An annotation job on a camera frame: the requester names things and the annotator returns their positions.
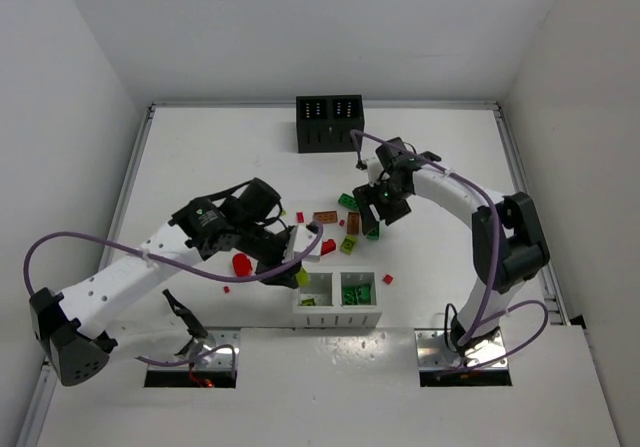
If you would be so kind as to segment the lime lego brick top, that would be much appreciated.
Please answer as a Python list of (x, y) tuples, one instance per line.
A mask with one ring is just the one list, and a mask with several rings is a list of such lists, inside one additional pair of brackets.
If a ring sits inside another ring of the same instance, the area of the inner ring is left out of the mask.
[(295, 278), (299, 288), (307, 286), (310, 282), (310, 276), (304, 269), (297, 272)]

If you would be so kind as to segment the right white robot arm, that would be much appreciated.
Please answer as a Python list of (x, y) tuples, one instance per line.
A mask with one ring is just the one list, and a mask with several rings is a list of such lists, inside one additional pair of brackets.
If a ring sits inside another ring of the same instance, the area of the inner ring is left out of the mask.
[(367, 174), (366, 183), (353, 191), (365, 233), (407, 216), (411, 197), (437, 204), (470, 229), (476, 282), (446, 324), (450, 350), (465, 354), (496, 334), (504, 316), (523, 308), (516, 294), (550, 261), (528, 194), (486, 190), (442, 165), (436, 154), (408, 149), (399, 137), (380, 141), (374, 156), (359, 157), (356, 167)]

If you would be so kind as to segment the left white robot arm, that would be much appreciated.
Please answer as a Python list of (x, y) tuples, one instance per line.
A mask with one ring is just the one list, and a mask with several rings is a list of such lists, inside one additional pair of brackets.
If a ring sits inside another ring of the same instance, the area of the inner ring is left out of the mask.
[(192, 199), (140, 246), (123, 247), (123, 257), (87, 279), (59, 292), (31, 290), (34, 334), (61, 384), (79, 385), (119, 356), (178, 367), (213, 354), (204, 325), (169, 291), (163, 296), (173, 316), (160, 327), (138, 328), (118, 317), (179, 272), (225, 282), (198, 266), (232, 250), (257, 263), (247, 281), (298, 288), (302, 261), (316, 254), (321, 232), (316, 224), (271, 231), (281, 216), (280, 195), (254, 178)]

